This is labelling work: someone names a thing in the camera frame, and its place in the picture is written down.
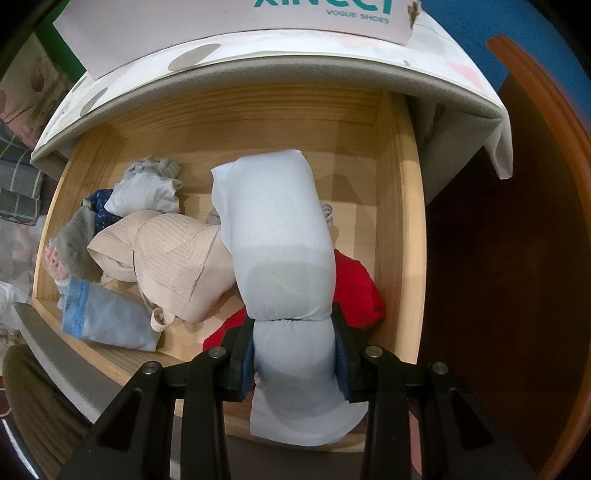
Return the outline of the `light blue sock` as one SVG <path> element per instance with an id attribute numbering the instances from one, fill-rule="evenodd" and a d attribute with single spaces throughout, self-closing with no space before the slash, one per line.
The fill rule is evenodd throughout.
<path id="1" fill-rule="evenodd" d="M 160 339 L 144 305 L 77 277 L 69 281 L 61 331 L 80 341 L 145 352 L 154 352 Z"/>

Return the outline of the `floral beige pillow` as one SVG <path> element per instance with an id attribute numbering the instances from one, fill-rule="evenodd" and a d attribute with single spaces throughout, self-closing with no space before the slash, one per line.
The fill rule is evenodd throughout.
<path id="1" fill-rule="evenodd" d="M 32 34 L 1 80 L 1 122 L 34 149 L 71 86 L 67 74 Z"/>

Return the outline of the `grey green underwear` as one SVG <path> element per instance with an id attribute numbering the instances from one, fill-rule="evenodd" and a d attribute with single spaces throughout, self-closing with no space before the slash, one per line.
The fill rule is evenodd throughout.
<path id="1" fill-rule="evenodd" d="M 95 213 L 83 205 L 52 240 L 58 260 L 70 276 L 87 281 L 100 279 L 102 270 L 87 250 L 94 236 Z"/>

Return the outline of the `white shoe box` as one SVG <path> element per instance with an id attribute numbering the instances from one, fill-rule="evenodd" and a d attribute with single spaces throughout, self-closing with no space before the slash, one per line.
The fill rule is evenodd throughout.
<path id="1" fill-rule="evenodd" d="M 322 30 L 405 44 L 420 12 L 419 1 L 394 0 L 78 0 L 54 27 L 99 78 L 159 50 L 237 32 Z"/>

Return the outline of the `green foam mat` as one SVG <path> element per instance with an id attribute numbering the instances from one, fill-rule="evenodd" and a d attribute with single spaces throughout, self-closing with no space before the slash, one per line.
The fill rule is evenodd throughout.
<path id="1" fill-rule="evenodd" d="M 51 61 L 67 75 L 70 83 L 74 84 L 86 69 L 54 26 L 54 22 L 68 3 L 68 0 L 59 1 L 35 29 L 35 34 Z"/>

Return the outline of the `navy dotted underwear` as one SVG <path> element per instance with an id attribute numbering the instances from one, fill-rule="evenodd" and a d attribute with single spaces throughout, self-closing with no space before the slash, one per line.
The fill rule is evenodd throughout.
<path id="1" fill-rule="evenodd" d="M 112 189 L 99 189 L 90 194 L 85 202 L 95 214 L 94 232 L 99 233 L 105 228 L 121 220 L 120 216 L 110 213 L 106 209 L 106 203 L 113 193 Z"/>

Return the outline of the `patterned white cloth cover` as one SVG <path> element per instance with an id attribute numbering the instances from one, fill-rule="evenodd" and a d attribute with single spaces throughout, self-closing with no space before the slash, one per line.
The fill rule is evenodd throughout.
<path id="1" fill-rule="evenodd" d="M 429 14 L 404 45 L 345 33 L 259 30 L 216 35 L 82 76 L 43 130 L 32 164 L 59 178 L 65 147 L 92 127 L 151 101 L 207 87 L 318 82 L 379 88 L 417 99 L 425 195 L 435 198 L 480 149 L 513 174 L 508 111 L 475 62 Z"/>

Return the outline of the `plaid grey bedding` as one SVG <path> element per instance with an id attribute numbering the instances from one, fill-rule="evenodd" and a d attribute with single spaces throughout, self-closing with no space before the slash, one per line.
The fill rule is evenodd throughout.
<path id="1" fill-rule="evenodd" d="M 32 150 L 1 123 L 1 218 L 34 225 L 40 216 L 44 174 L 30 163 Z"/>

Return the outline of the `olive trouser leg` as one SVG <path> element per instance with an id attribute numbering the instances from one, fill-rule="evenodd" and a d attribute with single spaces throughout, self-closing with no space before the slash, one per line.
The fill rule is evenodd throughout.
<path id="1" fill-rule="evenodd" d="M 68 400 L 25 344 L 8 349 L 3 380 L 17 429 L 34 464 L 44 478 L 57 478 L 93 423 Z"/>

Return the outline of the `blue foam mat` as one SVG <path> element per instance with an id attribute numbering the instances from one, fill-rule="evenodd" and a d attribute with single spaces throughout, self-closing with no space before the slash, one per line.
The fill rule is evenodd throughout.
<path id="1" fill-rule="evenodd" d="M 424 1 L 433 17 L 469 54 L 495 89 L 509 72 L 486 42 L 505 35 L 533 56 L 590 119 L 590 78 L 559 31 L 527 1 Z"/>

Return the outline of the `white grey underwear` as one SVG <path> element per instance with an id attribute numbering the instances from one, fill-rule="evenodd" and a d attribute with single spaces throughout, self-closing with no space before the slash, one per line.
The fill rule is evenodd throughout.
<path id="1" fill-rule="evenodd" d="M 125 217 L 141 210 L 179 213 L 176 193 L 183 187 L 180 166 L 168 158 L 146 157 L 130 164 L 105 204 L 113 215 Z"/>

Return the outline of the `beige ribbed underwear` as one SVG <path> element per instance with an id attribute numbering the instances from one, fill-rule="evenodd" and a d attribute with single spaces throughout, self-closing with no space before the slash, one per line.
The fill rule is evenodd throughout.
<path id="1" fill-rule="evenodd" d="M 204 322 L 235 284 L 221 228 L 182 214 L 131 213 L 95 235 L 87 250 L 109 278 L 137 285 L 156 332 L 176 319 Z"/>

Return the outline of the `red underwear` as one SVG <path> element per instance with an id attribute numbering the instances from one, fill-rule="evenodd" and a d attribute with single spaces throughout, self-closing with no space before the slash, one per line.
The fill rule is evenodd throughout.
<path id="1" fill-rule="evenodd" d="M 369 330 L 386 318 L 386 303 L 369 271 L 337 249 L 276 249 L 240 260 L 235 273 L 242 309 L 204 340 L 204 349 L 221 345 L 226 333 L 246 318 L 260 329 L 279 331 L 280 337 L 318 328 L 329 320 L 334 304 L 356 329 Z"/>

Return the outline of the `wooden drawer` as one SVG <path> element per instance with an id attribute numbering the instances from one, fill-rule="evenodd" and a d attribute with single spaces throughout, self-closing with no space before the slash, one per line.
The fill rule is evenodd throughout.
<path id="1" fill-rule="evenodd" d="M 404 96 L 317 85 L 229 87 L 135 109 L 83 134 L 59 180 L 44 239 L 81 200 L 113 186 L 146 156 L 179 163 L 184 214 L 211 210 L 211 170 L 239 157 L 297 149 L 334 209 L 335 248 L 363 263 L 387 305 L 370 335 L 401 360 L 417 360 L 427 244 L 421 167 Z"/>

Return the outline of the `floral pink white underwear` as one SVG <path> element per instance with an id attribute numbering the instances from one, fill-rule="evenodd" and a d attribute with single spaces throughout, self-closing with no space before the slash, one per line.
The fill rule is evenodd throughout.
<path id="1" fill-rule="evenodd" d="M 57 307 L 62 310 L 65 307 L 66 296 L 69 290 L 70 275 L 61 263 L 58 253 L 51 242 L 48 242 L 42 252 L 42 263 L 45 271 L 52 278 L 59 293 Z"/>

